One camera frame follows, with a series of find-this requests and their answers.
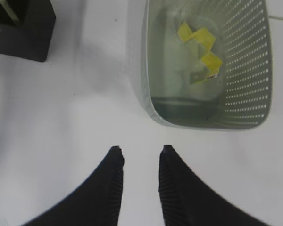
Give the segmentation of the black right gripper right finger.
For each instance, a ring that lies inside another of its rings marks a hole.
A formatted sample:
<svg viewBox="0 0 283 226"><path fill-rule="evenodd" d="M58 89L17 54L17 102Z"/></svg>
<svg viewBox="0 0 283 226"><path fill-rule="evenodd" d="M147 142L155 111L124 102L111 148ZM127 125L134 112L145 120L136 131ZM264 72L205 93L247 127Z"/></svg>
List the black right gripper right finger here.
<svg viewBox="0 0 283 226"><path fill-rule="evenodd" d="M166 226L265 226L207 186L171 145L159 157L158 192Z"/></svg>

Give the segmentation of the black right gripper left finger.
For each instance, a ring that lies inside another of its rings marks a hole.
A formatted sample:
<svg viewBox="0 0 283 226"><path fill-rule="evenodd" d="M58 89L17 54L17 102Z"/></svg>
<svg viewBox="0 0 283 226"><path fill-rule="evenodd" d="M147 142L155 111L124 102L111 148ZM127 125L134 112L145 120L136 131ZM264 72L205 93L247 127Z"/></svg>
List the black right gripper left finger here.
<svg viewBox="0 0 283 226"><path fill-rule="evenodd" d="M124 182L124 157L113 146L89 177L61 202L27 226L116 226Z"/></svg>

